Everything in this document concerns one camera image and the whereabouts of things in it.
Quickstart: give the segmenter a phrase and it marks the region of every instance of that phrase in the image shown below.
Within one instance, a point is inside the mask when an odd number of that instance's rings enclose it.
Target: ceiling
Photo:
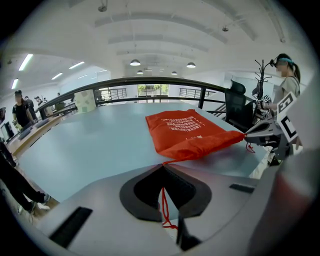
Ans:
[[[80,61],[51,55],[34,54],[25,68],[19,71],[26,56],[26,53],[21,53],[12,54],[10,57],[5,56],[3,58],[0,73],[1,96],[12,92],[11,87],[14,79],[18,79],[16,90],[57,85],[66,77],[88,67],[88,65],[84,63],[73,69],[69,69],[69,67]],[[62,73],[62,75],[52,80],[52,78],[59,73]]]
[[[129,66],[133,59],[141,62],[139,69],[152,69],[148,75],[177,71],[185,77],[255,72],[255,59],[284,52],[299,64],[303,83],[317,66],[299,26],[271,0],[108,0],[107,10],[99,12],[102,2],[46,1],[11,38],[6,56],[52,56],[41,64],[45,70],[34,71],[35,84],[52,82],[51,71],[62,65],[55,66],[57,56],[108,69],[111,78],[137,75],[137,67]],[[191,61],[196,68],[186,67]]]

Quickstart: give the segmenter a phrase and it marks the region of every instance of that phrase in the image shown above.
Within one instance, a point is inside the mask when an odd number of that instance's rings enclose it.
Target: black chair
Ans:
[[[245,133],[253,126],[253,103],[246,105],[246,88],[243,84],[231,82],[231,88],[225,89],[225,121]]]

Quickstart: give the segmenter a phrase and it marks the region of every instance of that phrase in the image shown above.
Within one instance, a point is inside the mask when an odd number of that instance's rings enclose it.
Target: red bag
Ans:
[[[179,162],[195,160],[242,141],[245,134],[225,131],[194,109],[164,111],[145,117],[155,151]]]

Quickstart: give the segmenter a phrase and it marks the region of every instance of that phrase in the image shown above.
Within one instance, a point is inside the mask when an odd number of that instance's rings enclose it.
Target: table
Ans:
[[[187,103],[137,103],[101,106],[63,120],[28,148],[21,168],[39,187],[62,202],[102,178],[170,160],[156,153],[145,116],[195,109],[226,131],[237,130],[218,117]],[[242,141],[198,160],[176,164],[206,172],[248,177],[266,154]]]
[[[42,135],[48,132],[52,127],[59,124],[61,121],[61,116],[49,117],[49,121],[43,126],[36,128],[33,127],[30,133],[24,137],[22,140],[19,140],[19,136],[15,136],[14,139],[9,141],[7,147],[9,151],[17,158],[28,148],[31,147]]]

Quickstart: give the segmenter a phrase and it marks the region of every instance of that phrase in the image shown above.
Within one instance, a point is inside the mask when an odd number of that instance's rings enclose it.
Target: glass panel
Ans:
[[[146,96],[146,85],[145,84],[139,84],[138,85],[138,96]]]
[[[161,84],[161,95],[168,95],[168,94],[169,94],[169,85]]]

